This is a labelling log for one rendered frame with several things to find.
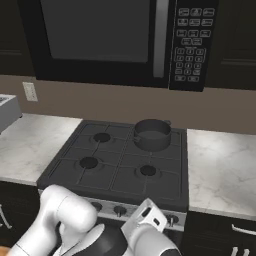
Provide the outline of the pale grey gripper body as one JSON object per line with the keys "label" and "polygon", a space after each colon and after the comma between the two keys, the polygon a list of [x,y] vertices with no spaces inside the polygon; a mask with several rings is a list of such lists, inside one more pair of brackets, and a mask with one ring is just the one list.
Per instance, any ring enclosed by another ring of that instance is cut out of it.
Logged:
{"label": "pale grey gripper body", "polygon": [[149,221],[142,214],[148,209],[152,208],[150,200],[145,199],[142,204],[132,213],[130,218],[123,224],[121,230],[124,236],[129,239],[133,231],[142,224],[148,224]]}

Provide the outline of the black gas stove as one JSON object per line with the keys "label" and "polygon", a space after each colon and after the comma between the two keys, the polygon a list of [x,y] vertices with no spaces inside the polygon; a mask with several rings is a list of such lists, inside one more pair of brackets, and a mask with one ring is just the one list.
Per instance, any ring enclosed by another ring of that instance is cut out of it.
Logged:
{"label": "black gas stove", "polygon": [[[149,198],[179,222],[163,234],[180,247],[189,205],[187,131],[171,126],[170,145],[158,152],[139,149],[132,124],[82,121],[40,178],[40,193],[62,186],[102,210],[97,222],[118,228]],[[118,217],[115,206],[127,212]]]}

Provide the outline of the dark base cupboard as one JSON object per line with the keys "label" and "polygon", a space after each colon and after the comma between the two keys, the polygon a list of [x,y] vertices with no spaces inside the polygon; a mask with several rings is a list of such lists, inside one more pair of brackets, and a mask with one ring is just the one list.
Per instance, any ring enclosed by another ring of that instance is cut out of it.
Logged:
{"label": "dark base cupboard", "polygon": [[249,249],[256,256],[256,236],[235,232],[236,227],[256,231],[256,221],[189,211],[183,234],[183,256],[231,256],[238,247],[237,256]]}
{"label": "dark base cupboard", "polygon": [[0,216],[0,246],[12,247],[35,220],[40,206],[36,186],[0,181],[0,205],[8,228]]}

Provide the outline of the dark grey cooking pot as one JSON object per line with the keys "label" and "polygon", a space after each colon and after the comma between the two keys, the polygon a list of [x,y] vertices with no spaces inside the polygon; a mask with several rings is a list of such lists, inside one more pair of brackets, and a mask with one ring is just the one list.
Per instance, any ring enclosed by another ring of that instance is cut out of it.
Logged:
{"label": "dark grey cooking pot", "polygon": [[134,126],[133,142],[141,150],[158,152],[166,149],[171,142],[169,120],[144,119]]}

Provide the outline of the grey toaster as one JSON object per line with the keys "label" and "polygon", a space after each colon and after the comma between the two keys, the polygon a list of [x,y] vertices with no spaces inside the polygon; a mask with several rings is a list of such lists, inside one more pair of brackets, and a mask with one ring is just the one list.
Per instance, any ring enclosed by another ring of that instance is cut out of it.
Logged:
{"label": "grey toaster", "polygon": [[17,96],[0,94],[0,134],[21,117]]}

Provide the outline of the black microwave oven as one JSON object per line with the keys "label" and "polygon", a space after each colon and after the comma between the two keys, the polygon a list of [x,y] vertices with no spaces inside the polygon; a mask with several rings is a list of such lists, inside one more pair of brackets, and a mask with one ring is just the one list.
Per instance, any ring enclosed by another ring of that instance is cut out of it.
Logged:
{"label": "black microwave oven", "polygon": [[156,0],[17,0],[39,80],[205,87],[219,0],[169,0],[164,77],[153,76]]}

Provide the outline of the white wall socket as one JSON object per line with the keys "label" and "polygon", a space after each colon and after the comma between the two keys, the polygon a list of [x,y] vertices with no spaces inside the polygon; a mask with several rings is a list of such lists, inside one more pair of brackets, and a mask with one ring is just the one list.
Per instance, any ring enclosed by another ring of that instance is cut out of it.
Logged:
{"label": "white wall socket", "polygon": [[23,82],[23,87],[26,99],[31,102],[37,102],[38,98],[34,84],[32,82]]}

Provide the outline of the dark wall cupboard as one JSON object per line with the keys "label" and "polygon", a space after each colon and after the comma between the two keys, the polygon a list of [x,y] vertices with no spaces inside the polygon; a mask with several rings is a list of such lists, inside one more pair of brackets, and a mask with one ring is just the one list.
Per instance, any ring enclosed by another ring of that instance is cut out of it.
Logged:
{"label": "dark wall cupboard", "polygon": [[256,91],[256,0],[219,0],[206,87]]}
{"label": "dark wall cupboard", "polygon": [[34,76],[17,0],[0,0],[0,75]]}

